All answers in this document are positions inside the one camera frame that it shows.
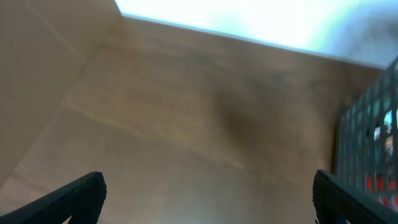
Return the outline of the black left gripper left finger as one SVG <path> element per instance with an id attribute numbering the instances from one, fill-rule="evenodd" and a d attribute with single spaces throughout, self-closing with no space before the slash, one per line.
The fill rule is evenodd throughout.
<path id="1" fill-rule="evenodd" d="M 97 223 L 107 188 L 101 172 L 90 172 L 1 216 L 1 223 Z"/>

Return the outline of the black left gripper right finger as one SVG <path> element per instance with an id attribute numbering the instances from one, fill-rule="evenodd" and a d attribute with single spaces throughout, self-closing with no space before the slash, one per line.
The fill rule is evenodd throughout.
<path id="1" fill-rule="evenodd" d="M 326 170 L 317 171 L 312 191 L 317 224 L 397 224 L 396 212 Z"/>

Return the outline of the orange spaghetti packet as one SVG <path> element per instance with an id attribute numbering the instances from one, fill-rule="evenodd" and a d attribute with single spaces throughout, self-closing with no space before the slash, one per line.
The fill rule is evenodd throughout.
<path id="1" fill-rule="evenodd" d="M 366 177 L 366 193 L 382 205 L 397 212 L 397 181 L 391 177 L 387 180 L 382 175 Z"/>

